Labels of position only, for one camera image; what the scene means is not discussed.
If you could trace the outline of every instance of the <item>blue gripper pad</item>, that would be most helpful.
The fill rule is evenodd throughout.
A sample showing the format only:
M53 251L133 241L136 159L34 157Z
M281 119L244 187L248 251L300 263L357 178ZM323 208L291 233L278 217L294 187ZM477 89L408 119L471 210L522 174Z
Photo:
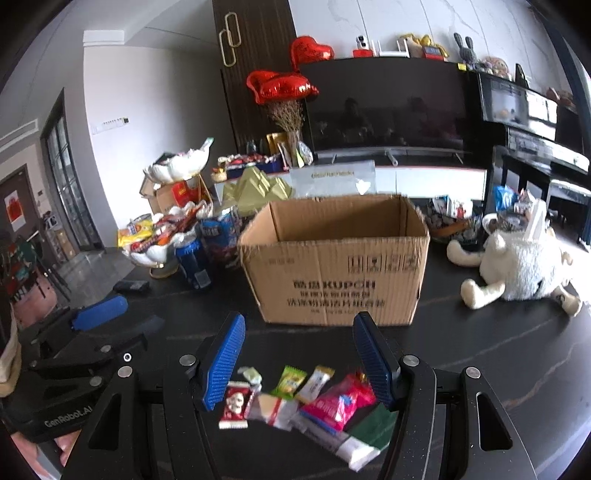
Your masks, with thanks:
M398 378L400 366L368 312L355 316L353 341L376 398L392 410L395 403L392 382Z
M236 366L246 335L244 317L231 313L199 364L200 396L203 407L212 411L223 400L230 376Z
M94 305L81 310L76 319L72 322L74 330L92 330L103 323L110 322L127 311L127 300L122 295L100 301Z

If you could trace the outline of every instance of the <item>dark wood cabinet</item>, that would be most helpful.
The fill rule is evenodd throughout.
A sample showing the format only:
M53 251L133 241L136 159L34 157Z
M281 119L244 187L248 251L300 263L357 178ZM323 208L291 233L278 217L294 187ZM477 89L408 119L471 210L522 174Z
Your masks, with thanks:
M222 56L222 77L238 151L280 131L246 86L253 70L291 71L290 44L296 37L288 0L213 0Z

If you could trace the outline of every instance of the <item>red candy wrapper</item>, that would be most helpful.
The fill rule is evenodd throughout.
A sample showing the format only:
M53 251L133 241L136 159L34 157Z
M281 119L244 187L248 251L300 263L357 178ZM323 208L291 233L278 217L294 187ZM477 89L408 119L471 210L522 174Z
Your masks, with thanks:
M248 382L228 382L224 394L224 408L219 422L220 429L245 429L246 417L251 408L254 392Z
M373 405L374 392L365 376L349 374L338 385L330 388L300 413L331 433L342 432L358 408Z

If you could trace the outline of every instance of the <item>window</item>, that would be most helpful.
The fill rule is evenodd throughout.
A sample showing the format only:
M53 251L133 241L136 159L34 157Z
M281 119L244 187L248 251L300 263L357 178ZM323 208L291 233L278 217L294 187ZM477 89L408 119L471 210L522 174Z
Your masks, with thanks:
M102 243L86 206L72 162L72 149L60 95L44 129L51 173L68 223L81 250L101 249Z

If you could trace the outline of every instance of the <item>glass door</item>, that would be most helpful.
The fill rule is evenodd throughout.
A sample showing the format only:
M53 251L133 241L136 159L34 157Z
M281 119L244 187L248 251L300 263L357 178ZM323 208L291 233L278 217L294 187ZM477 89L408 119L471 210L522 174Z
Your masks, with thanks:
M72 152L63 114L59 115L51 126L46 143L57 193L80 249L101 249L99 234L90 217L72 164Z

